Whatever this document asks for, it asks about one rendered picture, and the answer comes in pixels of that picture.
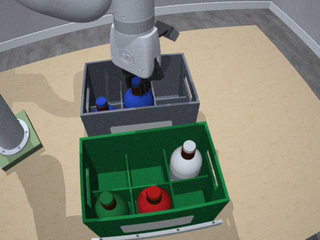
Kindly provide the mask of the blue bottle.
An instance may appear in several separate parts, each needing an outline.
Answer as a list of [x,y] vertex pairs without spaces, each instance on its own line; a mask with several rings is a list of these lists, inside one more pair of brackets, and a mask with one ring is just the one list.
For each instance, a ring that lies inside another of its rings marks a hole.
[[124,109],[154,106],[154,96],[150,90],[143,96],[139,94],[140,81],[139,76],[136,76],[131,80],[131,88],[126,91],[123,98]]
[[105,97],[99,97],[96,99],[96,108],[93,112],[101,112],[101,111],[108,111],[108,110],[116,110],[116,108],[110,104]]

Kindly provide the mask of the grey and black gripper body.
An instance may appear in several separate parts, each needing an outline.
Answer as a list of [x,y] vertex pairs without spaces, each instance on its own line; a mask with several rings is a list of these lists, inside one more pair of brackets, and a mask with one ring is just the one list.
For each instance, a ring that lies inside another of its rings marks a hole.
[[110,30],[110,54],[112,62],[118,67],[144,79],[148,79],[154,70],[156,57],[161,66],[161,46],[157,28],[137,35],[119,33]]

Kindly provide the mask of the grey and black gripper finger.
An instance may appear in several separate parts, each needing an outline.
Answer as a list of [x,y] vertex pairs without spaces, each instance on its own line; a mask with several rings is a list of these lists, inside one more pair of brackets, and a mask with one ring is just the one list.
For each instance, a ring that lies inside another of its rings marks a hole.
[[152,75],[149,78],[142,78],[140,77],[140,82],[138,83],[139,86],[139,95],[143,96],[145,93],[147,93],[151,88],[151,81],[160,81],[164,77],[164,74],[162,72],[162,69],[155,57],[154,59],[154,69],[152,72]]
[[134,77],[137,77],[137,75],[135,75],[135,74],[133,74],[131,72],[128,72],[127,70],[125,70],[123,68],[122,68],[122,73],[125,75],[126,88],[130,89],[131,88],[132,79]]

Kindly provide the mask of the white bottle with grey label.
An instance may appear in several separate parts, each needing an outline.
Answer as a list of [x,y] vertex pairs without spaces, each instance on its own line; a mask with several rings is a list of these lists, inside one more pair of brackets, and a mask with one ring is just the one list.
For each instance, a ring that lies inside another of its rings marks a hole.
[[171,181],[198,177],[203,163],[202,155],[192,140],[174,150],[170,158],[169,174]]

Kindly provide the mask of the dark grey crate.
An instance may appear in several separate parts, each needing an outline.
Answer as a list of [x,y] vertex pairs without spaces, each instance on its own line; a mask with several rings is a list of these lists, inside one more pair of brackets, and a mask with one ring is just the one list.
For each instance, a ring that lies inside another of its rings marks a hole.
[[[161,54],[160,68],[164,77],[150,81],[154,105],[124,108],[122,68],[111,59],[86,62],[80,117],[88,137],[196,123],[200,100],[184,53]],[[116,109],[93,112],[99,97]]]

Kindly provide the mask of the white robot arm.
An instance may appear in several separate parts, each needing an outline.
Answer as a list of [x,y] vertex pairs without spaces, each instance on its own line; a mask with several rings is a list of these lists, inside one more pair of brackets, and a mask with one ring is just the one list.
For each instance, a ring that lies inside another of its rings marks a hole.
[[[155,23],[155,0],[16,0],[37,13],[74,23],[89,23],[106,14],[112,4],[114,29],[124,35],[139,35],[157,28],[161,36],[176,41],[179,32],[159,20]],[[30,130],[17,119],[0,94],[0,153],[14,156],[28,144]]]

